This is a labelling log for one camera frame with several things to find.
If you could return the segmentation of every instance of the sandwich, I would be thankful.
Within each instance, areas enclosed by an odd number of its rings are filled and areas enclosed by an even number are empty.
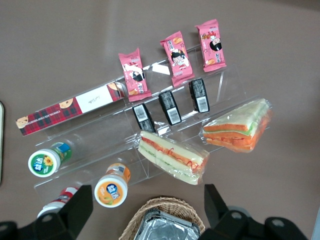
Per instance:
[[[141,131],[138,151],[173,177],[197,185],[205,170],[209,153],[156,133]]]
[[[256,99],[206,124],[203,136],[209,144],[249,153],[270,123],[271,116],[267,100]]]

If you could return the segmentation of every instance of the clear plastic tiered shelf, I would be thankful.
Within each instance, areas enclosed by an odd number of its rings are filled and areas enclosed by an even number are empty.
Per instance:
[[[37,149],[48,148],[56,142],[67,143],[72,149],[72,158],[58,172],[41,179],[34,186],[44,203],[50,202],[68,186],[94,187],[113,163],[123,163],[130,169],[129,186],[162,173],[137,151],[140,129],[132,108],[141,103],[150,112],[159,135],[200,145],[210,153],[221,148],[206,144],[200,132],[207,121],[248,101],[237,67],[232,65],[215,72],[204,72],[200,46],[187,53],[195,78],[181,86],[172,87],[172,72],[168,59],[165,59],[144,67],[152,97],[138,102],[129,102],[128,98],[123,98],[43,130],[47,138],[36,145]],[[189,82],[198,78],[203,79],[208,96],[210,111],[206,113],[194,110],[189,90]],[[125,84],[124,77],[109,82]],[[172,92],[181,115],[182,122],[176,125],[169,125],[159,103],[159,94],[167,90]]]

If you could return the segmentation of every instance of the woven basket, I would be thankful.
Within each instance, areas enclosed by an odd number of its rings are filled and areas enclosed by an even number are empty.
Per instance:
[[[194,208],[188,203],[174,197],[158,197],[147,201],[146,204],[136,212],[128,226],[123,231],[121,237],[119,237],[119,240],[133,240],[138,231],[140,223],[143,220],[145,212],[152,208],[159,209],[167,214],[197,224],[201,234],[205,231],[204,223]]]

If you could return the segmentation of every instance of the orange fruit label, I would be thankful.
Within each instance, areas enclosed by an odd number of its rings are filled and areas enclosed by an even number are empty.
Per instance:
[[[115,205],[124,197],[124,190],[119,184],[107,181],[99,186],[97,195],[103,204]]]

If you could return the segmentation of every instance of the gray tabletop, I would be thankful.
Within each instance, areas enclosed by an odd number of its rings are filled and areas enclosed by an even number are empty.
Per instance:
[[[227,205],[263,222],[280,216],[310,239],[320,207],[320,5],[296,0],[0,1],[0,101],[5,108],[0,222],[23,227],[44,203],[27,167],[43,133],[22,136],[15,119],[123,75],[118,53],[137,47],[144,65],[166,57],[160,40],[181,31],[199,44],[195,25],[218,19],[228,65],[248,96],[274,105],[271,128],[253,152],[221,149],[203,176]],[[78,239],[117,239],[135,212],[160,195],[192,205],[206,227],[204,184],[161,174],[129,188],[114,209],[94,202]]]

